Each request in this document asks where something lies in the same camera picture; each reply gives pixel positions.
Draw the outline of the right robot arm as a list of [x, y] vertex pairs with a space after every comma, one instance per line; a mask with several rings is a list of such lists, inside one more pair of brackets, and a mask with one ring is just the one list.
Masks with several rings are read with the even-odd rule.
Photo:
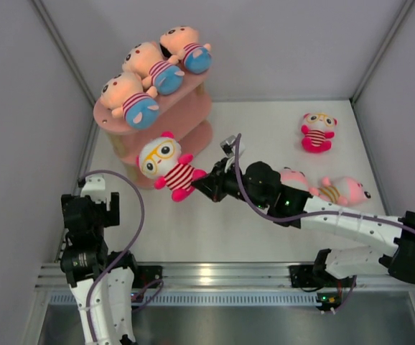
[[415, 212], [402, 217], [362, 213], [281, 183], [264, 162], [242, 172], [217, 162], [192, 187], [214, 202], [231, 196], [280, 226], [321, 231], [357, 243], [351, 249], [322, 249], [314, 260], [316, 282], [330, 285], [356, 275], [389, 275], [415, 285]]

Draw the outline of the black-haired boy doll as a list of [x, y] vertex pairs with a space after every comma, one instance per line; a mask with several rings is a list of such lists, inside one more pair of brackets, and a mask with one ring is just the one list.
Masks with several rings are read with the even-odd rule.
[[189, 26], [173, 27], [159, 38], [163, 56], [181, 63], [192, 74], [202, 74], [212, 65], [211, 45], [200, 44], [200, 33]]

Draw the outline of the peach pig toy blue shorts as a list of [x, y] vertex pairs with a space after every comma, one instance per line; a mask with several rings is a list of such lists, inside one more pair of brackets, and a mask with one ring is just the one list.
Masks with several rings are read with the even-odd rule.
[[176, 55], [163, 56], [155, 42], [142, 42], [127, 53], [122, 69], [139, 75], [145, 89], [154, 86], [159, 94], [166, 96], [182, 85], [185, 72], [178, 62]]

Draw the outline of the white panda toy yellow glasses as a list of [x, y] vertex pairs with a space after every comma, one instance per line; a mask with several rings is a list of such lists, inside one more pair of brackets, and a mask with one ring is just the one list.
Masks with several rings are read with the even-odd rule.
[[146, 178], [153, 180], [155, 189], [169, 188], [172, 200], [180, 202], [195, 190], [192, 182], [207, 175], [194, 167], [192, 160], [192, 154], [182, 154], [182, 147], [172, 132], [163, 132], [142, 147], [136, 156], [136, 166]]

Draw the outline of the pink frog toy striped shirt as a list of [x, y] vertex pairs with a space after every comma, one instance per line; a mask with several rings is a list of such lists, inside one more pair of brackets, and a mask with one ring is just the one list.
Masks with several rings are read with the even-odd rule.
[[289, 187], [309, 191], [309, 182], [301, 171], [285, 167], [281, 172], [281, 183]]

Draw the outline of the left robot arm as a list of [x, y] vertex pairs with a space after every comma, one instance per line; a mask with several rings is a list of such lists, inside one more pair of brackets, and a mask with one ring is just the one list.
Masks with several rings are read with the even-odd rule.
[[120, 223], [119, 194], [95, 203], [88, 196], [63, 195], [67, 230], [60, 261], [75, 298], [86, 344], [135, 344], [131, 288], [140, 278], [130, 252], [109, 252], [104, 229]]

